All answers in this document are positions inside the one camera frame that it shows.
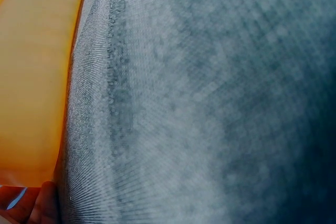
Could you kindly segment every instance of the gray fabric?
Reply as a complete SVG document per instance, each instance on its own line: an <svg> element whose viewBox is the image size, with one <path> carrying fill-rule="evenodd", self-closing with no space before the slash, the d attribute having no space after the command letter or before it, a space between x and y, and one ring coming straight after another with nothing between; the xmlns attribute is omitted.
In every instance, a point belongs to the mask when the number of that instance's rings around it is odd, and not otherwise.
<svg viewBox="0 0 336 224"><path fill-rule="evenodd" d="M65 223L335 223L336 0L85 0Z"/></svg>

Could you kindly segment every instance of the hand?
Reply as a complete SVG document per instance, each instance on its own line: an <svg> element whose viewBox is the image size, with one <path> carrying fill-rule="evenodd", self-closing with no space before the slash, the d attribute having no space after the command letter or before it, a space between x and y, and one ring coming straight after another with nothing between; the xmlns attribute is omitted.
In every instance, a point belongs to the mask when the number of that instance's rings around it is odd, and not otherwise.
<svg viewBox="0 0 336 224"><path fill-rule="evenodd" d="M8 186L0 188L0 216L11 224L60 223L57 188L53 182L45 182L41 188L28 188L18 203L6 210L22 190L23 188Z"/></svg>

